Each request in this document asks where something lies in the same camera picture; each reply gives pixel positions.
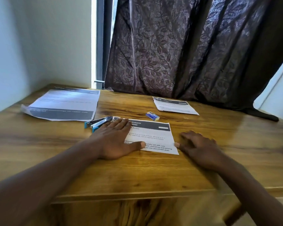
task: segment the small box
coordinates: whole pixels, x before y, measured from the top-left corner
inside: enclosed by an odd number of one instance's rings
[[[154,120],[154,121],[158,121],[159,120],[159,116],[152,113],[152,112],[147,112],[146,116],[149,117],[150,119]]]

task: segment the table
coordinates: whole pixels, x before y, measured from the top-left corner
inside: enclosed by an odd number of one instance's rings
[[[0,180],[91,135],[83,122],[47,121],[20,112],[21,104],[31,104],[53,86],[0,112]],[[145,113],[152,111],[160,122],[170,123],[175,141],[188,130],[214,138],[271,194],[283,197],[282,120],[276,123],[198,102],[189,104],[200,116],[158,111],[151,96],[102,90],[95,119],[111,115],[150,120]],[[182,152],[139,151],[115,161],[96,161],[52,201],[50,212],[66,225],[89,220],[99,225],[197,225],[204,215],[205,220],[222,224],[222,217],[238,203],[217,174],[198,168]]]

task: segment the stapler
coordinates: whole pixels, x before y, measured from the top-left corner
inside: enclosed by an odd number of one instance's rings
[[[109,121],[112,121],[112,116],[109,116],[109,117],[104,117],[104,118],[101,118],[101,119],[98,119],[98,120],[93,120],[93,121],[87,121],[85,122],[84,124],[84,127],[85,128],[92,128],[92,133],[95,132],[95,130],[97,130],[99,127],[101,127],[103,124],[109,122]]]

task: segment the printed document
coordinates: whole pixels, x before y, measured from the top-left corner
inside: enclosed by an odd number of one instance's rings
[[[157,97],[153,97],[153,100],[159,111],[199,115],[186,101],[176,101]]]
[[[144,141],[146,147],[142,150],[179,155],[177,148],[174,147],[169,123],[129,120],[132,122],[132,127],[124,143]]]
[[[55,87],[21,111],[50,121],[91,121],[99,97],[99,90]]]

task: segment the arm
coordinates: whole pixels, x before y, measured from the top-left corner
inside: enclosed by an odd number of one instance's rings
[[[102,125],[66,151],[0,182],[0,225],[20,225],[98,158],[117,159],[145,147],[124,144],[128,119]]]
[[[283,226],[283,205],[272,197],[239,163],[224,154],[215,140],[192,131],[181,133],[191,143],[175,146],[198,165],[217,172],[236,194],[258,226]]]

